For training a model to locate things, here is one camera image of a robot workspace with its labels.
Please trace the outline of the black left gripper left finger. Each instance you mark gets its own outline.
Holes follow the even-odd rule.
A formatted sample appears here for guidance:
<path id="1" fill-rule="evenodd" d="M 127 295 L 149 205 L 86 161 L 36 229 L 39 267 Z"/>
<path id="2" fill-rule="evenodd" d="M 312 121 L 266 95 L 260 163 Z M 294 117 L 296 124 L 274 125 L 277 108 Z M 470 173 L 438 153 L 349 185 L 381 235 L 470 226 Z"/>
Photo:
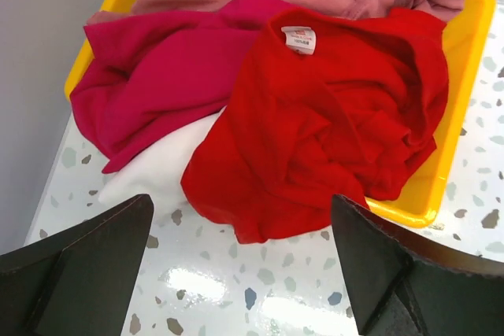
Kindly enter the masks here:
<path id="1" fill-rule="evenodd" d="M 154 205 L 136 195 L 1 257 L 3 335 L 119 335 Z"/>

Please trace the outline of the red t shirt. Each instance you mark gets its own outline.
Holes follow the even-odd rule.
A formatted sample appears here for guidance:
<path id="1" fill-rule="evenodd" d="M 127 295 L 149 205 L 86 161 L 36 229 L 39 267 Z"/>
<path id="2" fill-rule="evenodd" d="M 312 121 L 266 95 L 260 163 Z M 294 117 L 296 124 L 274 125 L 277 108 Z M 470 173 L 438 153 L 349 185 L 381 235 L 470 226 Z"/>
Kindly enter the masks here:
<path id="1" fill-rule="evenodd" d="M 346 20 L 295 8 L 248 51 L 181 179 L 242 244 L 318 231 L 332 197 L 395 200 L 435 151 L 447 107 L 445 23 L 395 8 Z"/>

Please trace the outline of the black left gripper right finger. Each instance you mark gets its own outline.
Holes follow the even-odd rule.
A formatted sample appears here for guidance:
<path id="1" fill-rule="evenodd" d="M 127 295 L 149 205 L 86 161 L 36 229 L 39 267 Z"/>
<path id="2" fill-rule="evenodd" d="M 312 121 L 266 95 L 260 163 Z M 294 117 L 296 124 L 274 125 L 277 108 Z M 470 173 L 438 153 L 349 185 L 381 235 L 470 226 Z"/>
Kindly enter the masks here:
<path id="1" fill-rule="evenodd" d="M 336 195 L 332 230 L 360 335 L 501 335 L 503 264 Z"/>

